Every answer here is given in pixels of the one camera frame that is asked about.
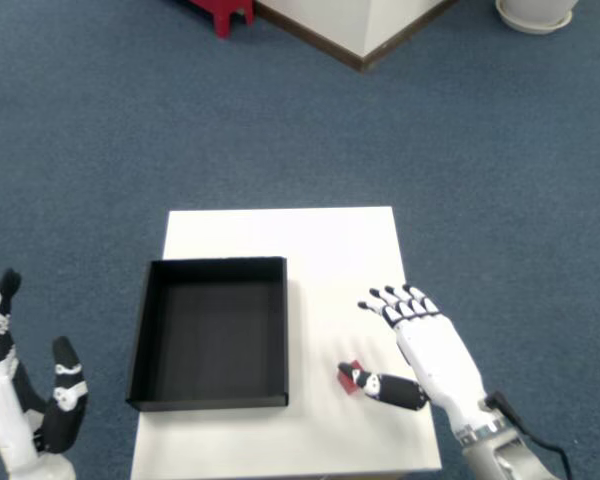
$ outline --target small red block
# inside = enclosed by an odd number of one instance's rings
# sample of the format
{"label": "small red block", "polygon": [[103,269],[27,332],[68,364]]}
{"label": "small red block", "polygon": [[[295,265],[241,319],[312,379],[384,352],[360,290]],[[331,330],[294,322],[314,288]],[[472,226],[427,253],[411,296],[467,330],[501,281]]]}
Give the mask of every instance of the small red block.
{"label": "small red block", "polygon": [[[351,366],[353,368],[363,370],[362,365],[360,365],[360,363],[357,360],[351,362]],[[355,383],[353,383],[353,380],[349,379],[349,377],[347,377],[341,371],[338,371],[338,381],[340,382],[340,385],[342,385],[342,388],[344,388],[344,391],[347,392],[347,395],[351,395],[358,389],[358,386]]]}

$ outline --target open black box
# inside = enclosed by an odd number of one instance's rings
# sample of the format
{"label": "open black box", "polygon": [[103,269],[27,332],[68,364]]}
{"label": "open black box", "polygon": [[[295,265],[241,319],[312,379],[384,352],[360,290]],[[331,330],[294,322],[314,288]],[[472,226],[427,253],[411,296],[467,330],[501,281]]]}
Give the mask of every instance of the open black box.
{"label": "open black box", "polygon": [[141,411],[289,403],[282,257],[151,262],[127,402]]}

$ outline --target red chair leg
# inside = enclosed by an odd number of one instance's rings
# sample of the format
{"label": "red chair leg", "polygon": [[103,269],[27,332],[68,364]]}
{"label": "red chair leg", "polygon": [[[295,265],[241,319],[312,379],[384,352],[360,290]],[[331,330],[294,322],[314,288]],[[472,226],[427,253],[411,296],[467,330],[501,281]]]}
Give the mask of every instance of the red chair leg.
{"label": "red chair leg", "polygon": [[220,38],[229,36],[229,15],[224,13],[215,13],[213,15],[213,26],[216,30],[216,35]]}
{"label": "red chair leg", "polygon": [[253,2],[247,1],[247,4],[244,7],[244,18],[247,20],[247,25],[251,25],[253,23]]}

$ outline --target blue carpet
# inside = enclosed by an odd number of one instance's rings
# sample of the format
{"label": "blue carpet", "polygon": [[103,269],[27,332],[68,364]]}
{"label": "blue carpet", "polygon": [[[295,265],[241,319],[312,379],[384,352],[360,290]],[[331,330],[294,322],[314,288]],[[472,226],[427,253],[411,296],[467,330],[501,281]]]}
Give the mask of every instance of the blue carpet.
{"label": "blue carpet", "polygon": [[[127,367],[170,209],[359,205],[395,208],[411,282],[487,387],[600,480],[600,2],[538,38],[464,0],[359,75],[262,20],[220,41],[171,0],[0,1],[0,271],[24,275],[39,390],[53,337],[85,364],[80,478],[129,476]],[[435,420],[445,470],[423,478],[472,478]]]}

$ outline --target red stool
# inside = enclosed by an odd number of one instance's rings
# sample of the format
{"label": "red stool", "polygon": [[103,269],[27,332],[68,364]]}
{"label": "red stool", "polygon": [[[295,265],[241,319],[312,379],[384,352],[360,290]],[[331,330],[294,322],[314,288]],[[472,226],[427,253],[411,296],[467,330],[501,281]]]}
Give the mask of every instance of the red stool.
{"label": "red stool", "polygon": [[213,25],[216,35],[221,38],[229,36],[229,20],[236,10],[244,9],[247,24],[253,23],[253,0],[189,0],[213,14]]}

